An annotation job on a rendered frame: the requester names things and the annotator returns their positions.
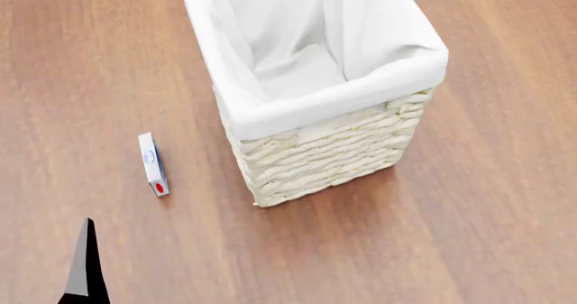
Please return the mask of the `cream woven wicker basket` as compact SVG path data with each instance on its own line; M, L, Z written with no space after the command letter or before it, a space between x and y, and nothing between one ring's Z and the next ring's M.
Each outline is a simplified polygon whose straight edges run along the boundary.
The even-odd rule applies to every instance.
M254 206L272 207L395 165L407 149L434 88L331 119L322 137L299 130L241 141L227 132Z

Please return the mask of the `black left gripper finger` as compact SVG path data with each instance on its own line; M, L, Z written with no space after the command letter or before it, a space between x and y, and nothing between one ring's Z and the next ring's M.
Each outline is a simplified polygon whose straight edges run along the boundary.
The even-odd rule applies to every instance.
M80 230L64 294L58 304L110 304L102 273L95 223L86 218Z

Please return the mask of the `white fabric basket liner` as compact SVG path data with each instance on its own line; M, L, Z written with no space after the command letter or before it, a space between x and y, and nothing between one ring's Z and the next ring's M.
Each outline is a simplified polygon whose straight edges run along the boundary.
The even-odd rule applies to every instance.
M449 51L414 0L184 0L228 130L295 130L437 87Z

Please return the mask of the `white cream cheese box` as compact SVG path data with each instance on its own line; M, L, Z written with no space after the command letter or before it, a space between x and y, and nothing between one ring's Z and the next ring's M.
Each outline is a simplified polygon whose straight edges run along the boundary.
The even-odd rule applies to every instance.
M169 194L168 182L163 169L160 152L151 133L140 134L138 141L142 162L149 185L160 198Z

